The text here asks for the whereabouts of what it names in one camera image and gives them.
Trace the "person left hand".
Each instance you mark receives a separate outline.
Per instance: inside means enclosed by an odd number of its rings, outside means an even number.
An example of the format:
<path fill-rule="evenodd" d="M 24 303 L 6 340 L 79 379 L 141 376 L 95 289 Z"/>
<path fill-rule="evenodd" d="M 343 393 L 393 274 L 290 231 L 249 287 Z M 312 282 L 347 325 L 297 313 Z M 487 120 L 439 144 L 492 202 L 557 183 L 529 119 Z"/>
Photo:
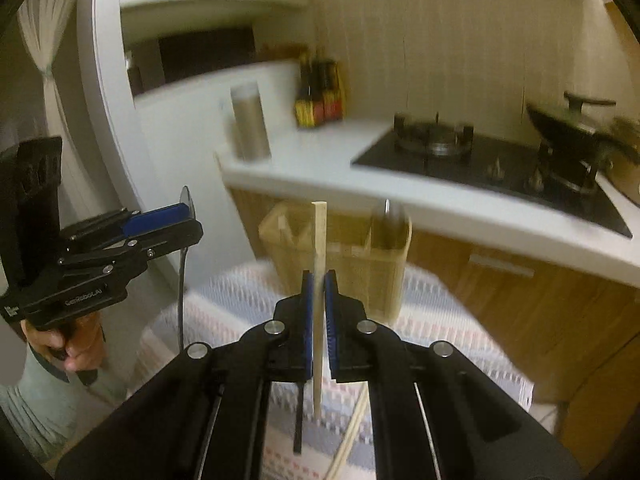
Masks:
<path fill-rule="evenodd" d="M 37 356 L 62 367 L 66 372 L 88 372 L 101 367 L 105 358 L 105 341 L 99 312 L 92 312 L 70 323 L 70 336 L 58 328 L 36 330 L 27 320 L 21 329 Z"/>

